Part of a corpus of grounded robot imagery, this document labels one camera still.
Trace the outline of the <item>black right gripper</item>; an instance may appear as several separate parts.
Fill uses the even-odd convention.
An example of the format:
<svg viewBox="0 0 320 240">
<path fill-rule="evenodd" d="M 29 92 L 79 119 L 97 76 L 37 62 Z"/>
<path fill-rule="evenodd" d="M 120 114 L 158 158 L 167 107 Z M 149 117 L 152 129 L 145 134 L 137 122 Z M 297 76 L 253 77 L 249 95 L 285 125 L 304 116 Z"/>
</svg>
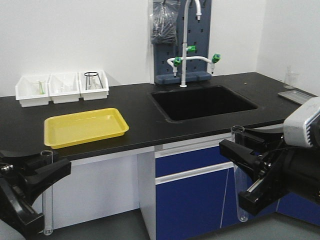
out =
<svg viewBox="0 0 320 240">
<path fill-rule="evenodd" d="M 289 193 L 320 202 L 319 150 L 283 147 L 282 136 L 246 128 L 241 144 L 227 139 L 219 143 L 220 154 L 252 180 L 238 199 L 240 207 L 253 215 Z"/>
</svg>

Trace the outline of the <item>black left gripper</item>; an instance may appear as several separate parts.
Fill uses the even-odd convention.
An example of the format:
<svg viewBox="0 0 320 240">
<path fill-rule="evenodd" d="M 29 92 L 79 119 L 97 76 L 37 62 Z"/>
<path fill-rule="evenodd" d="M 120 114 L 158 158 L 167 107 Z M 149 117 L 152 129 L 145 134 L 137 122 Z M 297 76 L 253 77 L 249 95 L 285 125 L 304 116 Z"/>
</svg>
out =
<svg viewBox="0 0 320 240">
<path fill-rule="evenodd" d="M 0 219 L 28 238 L 42 232 L 45 216 L 37 213 L 30 204 L 49 187 L 71 174 L 72 164 L 66 158 L 56 161 L 52 150 L 40 153 L 0 151 Z M 26 201 L 15 193 L 5 177 L 13 171 L 35 173 L 24 178 Z"/>
</svg>

